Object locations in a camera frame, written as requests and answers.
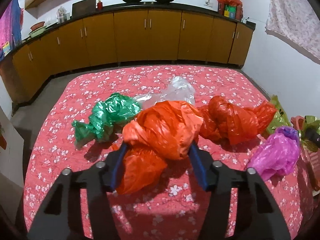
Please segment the green gold paw bag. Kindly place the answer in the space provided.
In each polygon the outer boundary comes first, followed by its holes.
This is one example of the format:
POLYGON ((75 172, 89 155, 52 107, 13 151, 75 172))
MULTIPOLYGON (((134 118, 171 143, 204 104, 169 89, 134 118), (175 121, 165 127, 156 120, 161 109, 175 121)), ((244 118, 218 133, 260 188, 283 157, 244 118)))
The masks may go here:
POLYGON ((276 128, 281 126, 289 126, 298 131, 300 142, 311 152, 317 152, 319 150, 319 141, 313 142, 311 135, 307 135, 307 132, 315 132, 315 140, 319 136, 319 118, 313 115, 306 115, 292 117, 289 121, 286 112, 280 104, 278 97, 273 95, 270 99, 270 103, 276 107, 277 112, 274 115, 273 120, 265 130, 268 135, 274 133, 276 128))

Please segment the magenta plastic bag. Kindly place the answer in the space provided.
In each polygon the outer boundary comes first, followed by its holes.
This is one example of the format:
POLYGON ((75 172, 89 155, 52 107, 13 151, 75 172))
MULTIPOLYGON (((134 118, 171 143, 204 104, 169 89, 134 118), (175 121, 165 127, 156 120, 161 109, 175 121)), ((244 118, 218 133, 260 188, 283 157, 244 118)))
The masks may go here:
POLYGON ((289 126, 276 128, 253 154, 247 164, 255 169, 263 181, 272 176, 291 174, 300 156, 298 131, 289 126))

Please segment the red orange plastic bag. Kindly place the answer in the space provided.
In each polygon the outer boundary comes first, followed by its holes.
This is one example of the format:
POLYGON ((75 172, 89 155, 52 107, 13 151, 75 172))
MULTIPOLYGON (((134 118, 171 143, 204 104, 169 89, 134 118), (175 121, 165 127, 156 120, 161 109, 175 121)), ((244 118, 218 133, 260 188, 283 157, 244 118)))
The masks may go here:
POLYGON ((212 142, 227 140, 231 145, 254 139, 268 127, 277 112, 268 101, 257 107, 240 107, 223 96, 214 96, 198 110, 203 116, 200 136, 212 142))

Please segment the large orange plastic bag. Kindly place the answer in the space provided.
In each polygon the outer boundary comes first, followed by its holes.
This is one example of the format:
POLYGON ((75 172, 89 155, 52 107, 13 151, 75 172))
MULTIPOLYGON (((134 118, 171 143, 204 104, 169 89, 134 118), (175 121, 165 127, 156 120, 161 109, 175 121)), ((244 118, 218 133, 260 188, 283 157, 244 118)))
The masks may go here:
POLYGON ((128 150, 117 193, 133 194, 156 185, 170 161, 187 158, 202 124, 200 111, 185 101, 163 101, 141 111, 123 128, 128 150))

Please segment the clear white plastic bag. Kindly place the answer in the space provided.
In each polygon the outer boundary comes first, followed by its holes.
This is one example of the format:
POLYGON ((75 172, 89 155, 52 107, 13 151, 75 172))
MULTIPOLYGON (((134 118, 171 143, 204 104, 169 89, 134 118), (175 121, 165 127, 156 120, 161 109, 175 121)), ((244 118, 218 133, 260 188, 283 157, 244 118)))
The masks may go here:
POLYGON ((183 77, 175 76, 167 88, 160 93, 138 94, 133 98, 142 106, 142 109, 147 109, 163 101, 185 101, 194 105, 194 95, 195 89, 193 86, 183 77))

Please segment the wooden lower kitchen cabinets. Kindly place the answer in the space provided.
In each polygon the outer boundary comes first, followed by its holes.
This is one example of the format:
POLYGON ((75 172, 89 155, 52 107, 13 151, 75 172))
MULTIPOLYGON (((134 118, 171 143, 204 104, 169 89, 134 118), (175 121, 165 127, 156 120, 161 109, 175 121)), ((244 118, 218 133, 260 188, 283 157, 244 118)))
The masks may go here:
POLYGON ((109 12, 59 27, 12 57, 5 87, 16 104, 53 75, 133 61, 203 61, 243 66, 253 30, 220 17, 156 9, 109 12))

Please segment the red plastic basin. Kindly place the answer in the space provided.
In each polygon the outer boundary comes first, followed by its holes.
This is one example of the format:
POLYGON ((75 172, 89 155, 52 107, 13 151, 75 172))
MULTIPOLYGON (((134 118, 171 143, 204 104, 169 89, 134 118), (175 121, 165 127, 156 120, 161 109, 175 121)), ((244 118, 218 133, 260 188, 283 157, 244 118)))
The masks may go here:
POLYGON ((319 150, 311 152, 301 142, 300 144, 302 148, 301 156, 306 164, 311 186, 315 194, 319 194, 319 150))

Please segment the red floral tablecloth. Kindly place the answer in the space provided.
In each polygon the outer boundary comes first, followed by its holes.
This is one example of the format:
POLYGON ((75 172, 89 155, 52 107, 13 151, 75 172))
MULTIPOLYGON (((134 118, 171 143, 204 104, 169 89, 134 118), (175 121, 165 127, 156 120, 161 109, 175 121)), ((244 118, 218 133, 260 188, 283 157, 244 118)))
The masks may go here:
POLYGON ((81 75, 32 150, 27 239, 294 239, 314 200, 279 115, 232 69, 81 75))

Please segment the green plastic bag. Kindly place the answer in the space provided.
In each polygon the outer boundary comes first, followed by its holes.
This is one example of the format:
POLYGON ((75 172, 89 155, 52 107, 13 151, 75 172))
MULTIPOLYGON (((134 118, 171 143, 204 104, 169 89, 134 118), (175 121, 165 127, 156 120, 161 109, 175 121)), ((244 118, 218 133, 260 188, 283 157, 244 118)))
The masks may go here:
POLYGON ((105 101, 99 101, 92 108, 88 123, 74 120, 72 126, 77 149, 92 140, 108 142, 116 133, 141 112, 140 103, 132 97, 120 93, 111 94, 105 101))

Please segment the pink floral hanging sheet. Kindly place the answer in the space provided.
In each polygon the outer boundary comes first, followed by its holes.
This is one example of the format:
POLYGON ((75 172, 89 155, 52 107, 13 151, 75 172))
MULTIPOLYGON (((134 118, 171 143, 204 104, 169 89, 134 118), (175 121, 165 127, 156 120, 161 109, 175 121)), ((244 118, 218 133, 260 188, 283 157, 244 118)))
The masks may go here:
POLYGON ((319 63, 319 19, 308 0, 270 0, 265 29, 319 63))

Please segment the red bag with groceries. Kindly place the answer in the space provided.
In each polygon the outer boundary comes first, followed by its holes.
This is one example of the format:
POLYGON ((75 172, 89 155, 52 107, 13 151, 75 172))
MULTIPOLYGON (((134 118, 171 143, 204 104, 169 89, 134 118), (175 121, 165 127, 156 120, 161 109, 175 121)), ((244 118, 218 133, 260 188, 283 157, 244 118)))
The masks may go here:
POLYGON ((227 18, 240 21, 243 17, 242 2, 240 0, 217 0, 218 13, 227 18))

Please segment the stacked bowls on counter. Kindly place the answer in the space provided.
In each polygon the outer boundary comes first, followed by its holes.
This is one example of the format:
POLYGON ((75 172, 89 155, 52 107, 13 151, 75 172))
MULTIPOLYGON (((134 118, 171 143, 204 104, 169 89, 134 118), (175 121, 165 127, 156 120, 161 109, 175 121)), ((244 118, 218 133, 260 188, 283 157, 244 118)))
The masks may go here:
POLYGON ((34 38, 40 34, 42 34, 46 30, 45 22, 38 22, 31 26, 31 32, 29 33, 29 37, 34 38))

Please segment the glass jar on counter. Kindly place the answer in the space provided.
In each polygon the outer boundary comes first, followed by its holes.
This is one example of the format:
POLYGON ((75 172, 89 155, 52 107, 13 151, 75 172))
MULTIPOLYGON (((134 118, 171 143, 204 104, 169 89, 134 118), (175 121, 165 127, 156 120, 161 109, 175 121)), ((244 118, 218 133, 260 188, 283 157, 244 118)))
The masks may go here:
POLYGON ((70 13, 64 7, 59 7, 56 12, 56 18, 58 24, 64 23, 71 19, 70 13))

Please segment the pink blue hanging cloth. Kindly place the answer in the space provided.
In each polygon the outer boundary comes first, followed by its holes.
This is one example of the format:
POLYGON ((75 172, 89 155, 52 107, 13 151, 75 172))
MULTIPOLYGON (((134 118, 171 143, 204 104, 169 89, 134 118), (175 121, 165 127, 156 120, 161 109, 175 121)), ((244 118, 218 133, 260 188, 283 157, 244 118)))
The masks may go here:
POLYGON ((1 60, 22 42, 23 8, 12 0, 1 16, 1 60))

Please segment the wall power socket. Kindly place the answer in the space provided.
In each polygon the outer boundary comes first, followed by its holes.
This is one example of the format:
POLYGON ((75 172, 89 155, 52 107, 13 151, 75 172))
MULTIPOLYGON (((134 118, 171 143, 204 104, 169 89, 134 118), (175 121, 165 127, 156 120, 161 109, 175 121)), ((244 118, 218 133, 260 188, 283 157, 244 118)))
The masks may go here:
POLYGON ((205 6, 212 8, 213 7, 213 3, 209 2, 209 3, 204 3, 205 6))

